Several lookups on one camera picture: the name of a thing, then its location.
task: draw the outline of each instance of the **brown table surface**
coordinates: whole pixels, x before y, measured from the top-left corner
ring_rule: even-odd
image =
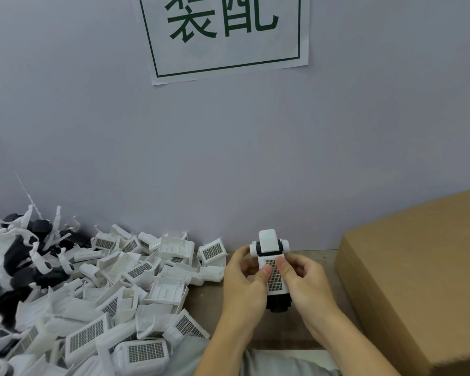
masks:
[[[337,251],[293,251],[293,253],[307,256],[322,264],[338,306],[363,331],[334,266]],[[184,307],[209,334],[213,335],[221,316],[222,282],[220,284],[206,282],[203,286],[189,286],[188,288],[190,290]],[[270,313],[267,310],[252,336],[250,347],[259,349],[322,348],[310,335],[294,306],[285,313]]]

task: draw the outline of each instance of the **sign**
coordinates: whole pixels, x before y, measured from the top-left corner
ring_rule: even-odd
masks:
[[[308,64],[310,0],[136,0],[154,85]]]

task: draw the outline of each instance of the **gray pants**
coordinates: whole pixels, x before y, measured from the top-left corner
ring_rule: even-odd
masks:
[[[193,376],[209,341],[187,336],[175,349],[163,376]],[[307,360],[278,356],[247,349],[242,358],[240,376],[341,376]]]

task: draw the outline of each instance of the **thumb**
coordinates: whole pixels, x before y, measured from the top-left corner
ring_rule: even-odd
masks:
[[[275,264],[277,266],[277,269],[279,270],[280,275],[282,276],[283,280],[286,282],[287,285],[289,285],[294,278],[299,277],[296,274],[294,268],[287,262],[285,258],[277,257],[275,259]]]
[[[254,282],[259,282],[266,287],[269,277],[272,275],[273,268],[271,265],[266,264],[259,272],[254,275]]]

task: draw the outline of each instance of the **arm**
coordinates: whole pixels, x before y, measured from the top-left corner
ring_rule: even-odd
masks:
[[[338,308],[322,266],[299,255],[288,254],[286,260],[277,259],[276,263],[294,305],[343,376],[400,376]]]
[[[245,347],[266,309],[266,284],[272,267],[244,259],[249,246],[237,250],[225,268],[223,311],[194,376],[237,376]],[[247,276],[255,275],[254,281]]]

